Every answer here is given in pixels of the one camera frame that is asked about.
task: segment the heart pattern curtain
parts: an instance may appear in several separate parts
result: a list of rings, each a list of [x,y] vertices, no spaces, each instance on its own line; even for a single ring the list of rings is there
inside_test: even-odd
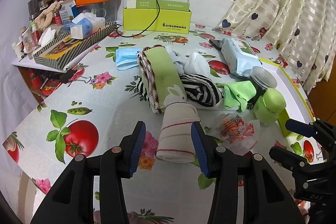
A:
[[[241,38],[266,39],[303,89],[329,79],[336,52],[336,0],[236,0],[217,26]]]

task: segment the white rolled towel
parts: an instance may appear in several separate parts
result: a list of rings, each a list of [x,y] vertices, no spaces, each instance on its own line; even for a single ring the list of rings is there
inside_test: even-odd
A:
[[[164,112],[157,158],[172,162],[193,162],[195,149],[191,124],[199,122],[196,108],[187,102],[169,104]]]

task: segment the silver screw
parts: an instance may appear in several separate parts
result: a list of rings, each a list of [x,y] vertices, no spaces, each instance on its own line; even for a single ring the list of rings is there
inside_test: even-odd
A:
[[[216,147],[216,150],[219,153],[224,153],[226,151],[226,148],[224,146],[219,145]]]
[[[260,154],[254,154],[253,157],[254,157],[255,160],[262,160],[263,159],[262,155],[260,155]]]
[[[83,154],[79,154],[75,157],[75,161],[81,161],[82,159],[84,159],[84,155]]]
[[[115,146],[115,147],[112,147],[112,152],[113,153],[119,153],[121,151],[121,147],[120,146]]]

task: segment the green cloth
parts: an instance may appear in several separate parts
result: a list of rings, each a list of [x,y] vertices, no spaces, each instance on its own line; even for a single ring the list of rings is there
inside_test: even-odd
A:
[[[182,81],[165,47],[153,47],[144,52],[155,76],[160,108],[171,102],[186,100]]]
[[[224,88],[224,108],[240,106],[241,111],[245,111],[247,101],[252,99],[257,91],[250,81],[233,83],[216,83],[218,88]]]

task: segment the clear plastic bag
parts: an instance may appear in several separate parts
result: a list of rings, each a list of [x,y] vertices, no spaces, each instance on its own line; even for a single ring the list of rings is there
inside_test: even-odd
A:
[[[245,155],[258,142],[259,120],[245,122],[240,116],[230,113],[217,117],[211,130],[207,132],[223,141],[223,146],[237,155]]]

